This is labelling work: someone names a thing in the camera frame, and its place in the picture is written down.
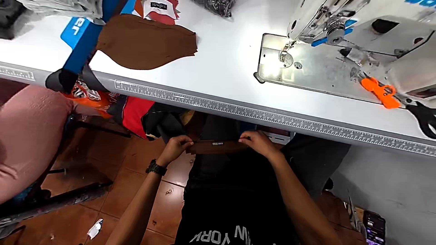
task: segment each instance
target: ruler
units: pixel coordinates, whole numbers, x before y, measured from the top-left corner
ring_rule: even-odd
[[[413,141],[398,139],[394,137],[369,133],[355,129],[330,125],[326,123],[311,121],[307,119],[297,118],[293,116],[268,112],[255,108],[234,105],[231,103],[216,101],[212,99],[201,98],[198,96],[187,95],[183,93],[173,92],[165,89],[149,87],[141,84],[115,80],[115,88],[127,92],[146,95],[154,98],[160,98],[179,102],[186,105],[202,107],[209,110],[226,112],[243,117],[253,118],[257,120],[267,121],[286,125],[290,128],[300,128],[318,133],[329,134],[333,136],[343,137],[351,140],[357,140],[365,143],[386,146],[399,150],[419,153],[423,155],[436,157],[436,146],[417,143]]]
[[[16,78],[22,78],[30,81],[35,81],[35,77],[33,76],[33,72],[31,71],[24,71],[24,70],[10,68],[1,65],[0,65],[0,74],[16,77]]]

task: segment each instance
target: pink cushion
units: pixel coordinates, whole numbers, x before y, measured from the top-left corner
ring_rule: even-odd
[[[47,168],[73,102],[30,85],[0,108],[0,204],[33,183]]]

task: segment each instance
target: man's left hand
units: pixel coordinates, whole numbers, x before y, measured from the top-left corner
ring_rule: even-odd
[[[192,139],[186,135],[171,138],[160,157],[156,160],[156,164],[162,167],[167,167],[193,144],[194,142],[192,142]]]

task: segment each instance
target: hand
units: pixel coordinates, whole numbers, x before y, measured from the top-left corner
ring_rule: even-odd
[[[262,131],[245,131],[241,134],[239,142],[253,148],[253,150],[269,160],[278,154],[282,154]]]
[[[171,138],[160,157],[156,160],[156,164],[167,167],[172,161],[176,160],[176,158],[178,158],[193,144],[194,142],[192,142],[192,139],[186,135],[180,135]]]

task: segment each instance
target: sewing machine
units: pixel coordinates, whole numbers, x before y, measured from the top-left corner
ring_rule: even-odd
[[[379,103],[362,70],[436,106],[436,0],[301,0],[287,37],[265,34],[259,82]]]

